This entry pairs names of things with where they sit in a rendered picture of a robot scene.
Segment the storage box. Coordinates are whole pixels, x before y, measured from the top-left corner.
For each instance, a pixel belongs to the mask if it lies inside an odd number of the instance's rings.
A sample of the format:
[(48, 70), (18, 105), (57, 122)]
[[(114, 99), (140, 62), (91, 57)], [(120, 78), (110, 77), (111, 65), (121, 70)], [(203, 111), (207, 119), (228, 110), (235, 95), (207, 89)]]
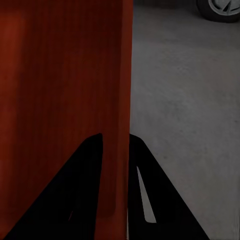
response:
[(133, 0), (0, 0), (0, 240), (102, 133), (94, 240), (127, 240)]

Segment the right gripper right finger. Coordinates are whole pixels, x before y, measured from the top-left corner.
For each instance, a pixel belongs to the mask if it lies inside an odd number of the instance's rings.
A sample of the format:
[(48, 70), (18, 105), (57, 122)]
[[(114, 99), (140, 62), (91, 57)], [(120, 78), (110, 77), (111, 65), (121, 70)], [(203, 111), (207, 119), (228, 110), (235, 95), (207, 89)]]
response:
[[(145, 220), (137, 167), (156, 223)], [(129, 134), (129, 240), (210, 240), (144, 141)]]

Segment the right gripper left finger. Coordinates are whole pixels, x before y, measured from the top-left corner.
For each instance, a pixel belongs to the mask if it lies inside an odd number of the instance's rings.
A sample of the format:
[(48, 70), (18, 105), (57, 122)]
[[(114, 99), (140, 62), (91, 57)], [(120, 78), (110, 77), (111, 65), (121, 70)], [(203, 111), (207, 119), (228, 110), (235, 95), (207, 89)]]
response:
[(3, 240), (94, 240), (103, 135), (85, 139)]

